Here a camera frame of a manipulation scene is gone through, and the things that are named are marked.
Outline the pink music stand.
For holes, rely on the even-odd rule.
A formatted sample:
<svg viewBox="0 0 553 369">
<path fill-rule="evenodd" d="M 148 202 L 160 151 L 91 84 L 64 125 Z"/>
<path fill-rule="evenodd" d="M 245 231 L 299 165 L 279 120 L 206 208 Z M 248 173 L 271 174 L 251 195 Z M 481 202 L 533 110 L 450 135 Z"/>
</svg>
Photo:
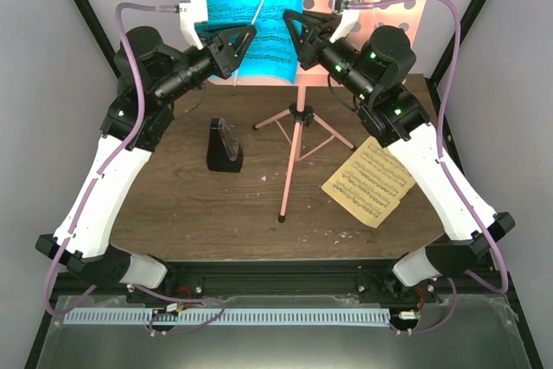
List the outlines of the pink music stand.
<svg viewBox="0 0 553 369">
<path fill-rule="evenodd" d="M 305 157 L 301 152 L 305 127 L 317 123 L 331 138 L 351 151 L 357 149 L 307 105 L 308 87 L 343 86 L 350 91 L 358 104 L 355 113 L 382 147 L 429 123 L 429 114 L 403 84 L 416 62 L 411 43 L 422 17 L 422 0 L 304 1 L 302 12 L 283 13 L 299 65 L 296 101 L 252 127 L 279 124 L 287 116 L 295 120 L 293 133 L 286 137 L 290 153 L 279 222 L 286 218 L 294 166 Z"/>
</svg>

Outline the black metronome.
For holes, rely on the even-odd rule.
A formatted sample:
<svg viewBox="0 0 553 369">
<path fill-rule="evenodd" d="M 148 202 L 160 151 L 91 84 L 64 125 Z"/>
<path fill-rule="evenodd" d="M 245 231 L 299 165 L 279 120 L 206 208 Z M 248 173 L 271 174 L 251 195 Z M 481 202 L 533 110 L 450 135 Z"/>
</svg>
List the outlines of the black metronome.
<svg viewBox="0 0 553 369">
<path fill-rule="evenodd" d="M 215 172 L 239 173 L 244 162 L 244 151 L 239 142 L 238 158 L 235 161 L 228 159 L 217 131 L 219 118 L 213 118 L 210 123 L 207 157 L 207 168 Z"/>
</svg>

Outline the yellow sheet music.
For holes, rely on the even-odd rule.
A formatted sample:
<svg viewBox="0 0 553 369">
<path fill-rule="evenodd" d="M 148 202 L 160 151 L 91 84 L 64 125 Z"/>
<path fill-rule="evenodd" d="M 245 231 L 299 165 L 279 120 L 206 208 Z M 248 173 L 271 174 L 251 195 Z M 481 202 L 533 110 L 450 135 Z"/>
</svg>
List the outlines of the yellow sheet music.
<svg viewBox="0 0 553 369">
<path fill-rule="evenodd" d="M 322 185 L 322 190 L 363 225 L 377 228 L 414 185 L 405 166 L 369 137 Z"/>
</svg>

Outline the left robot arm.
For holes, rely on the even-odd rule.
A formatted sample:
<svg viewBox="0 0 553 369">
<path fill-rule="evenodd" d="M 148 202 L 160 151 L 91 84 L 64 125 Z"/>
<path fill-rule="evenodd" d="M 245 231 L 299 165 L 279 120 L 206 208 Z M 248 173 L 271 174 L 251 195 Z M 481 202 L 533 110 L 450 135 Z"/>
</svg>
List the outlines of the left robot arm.
<svg viewBox="0 0 553 369">
<path fill-rule="evenodd" d="M 118 95 L 100 127 L 92 167 L 67 217 L 55 232 L 39 236 L 36 250 L 89 284 L 143 286 L 154 301 L 169 302 L 177 283 L 167 265 L 117 248 L 111 230 L 133 181 L 174 119 L 173 103 L 213 76 L 230 78 L 256 34 L 252 25 L 210 28 L 200 33 L 198 44 L 180 51 L 152 27 L 127 32 L 143 89 L 137 90 L 129 59 L 119 49 Z"/>
</svg>

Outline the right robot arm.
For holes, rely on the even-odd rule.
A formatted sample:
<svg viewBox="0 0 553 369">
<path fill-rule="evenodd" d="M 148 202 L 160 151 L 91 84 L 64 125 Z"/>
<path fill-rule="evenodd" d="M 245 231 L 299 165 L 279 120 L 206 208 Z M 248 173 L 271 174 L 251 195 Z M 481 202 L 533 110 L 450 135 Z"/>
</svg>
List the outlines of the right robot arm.
<svg viewBox="0 0 553 369">
<path fill-rule="evenodd" d="M 469 271 L 515 220 L 480 198 L 440 149 L 442 141 L 422 104 L 403 86 L 416 61 L 409 37 L 400 28 L 379 26 L 356 49 L 346 38 L 357 21 L 354 10 L 339 16 L 285 10 L 283 21 L 301 68 L 323 67 L 359 101 L 365 130 L 404 165 L 444 227 L 442 236 L 398 259 L 384 280 L 386 296 L 404 302 L 423 280 Z"/>
</svg>

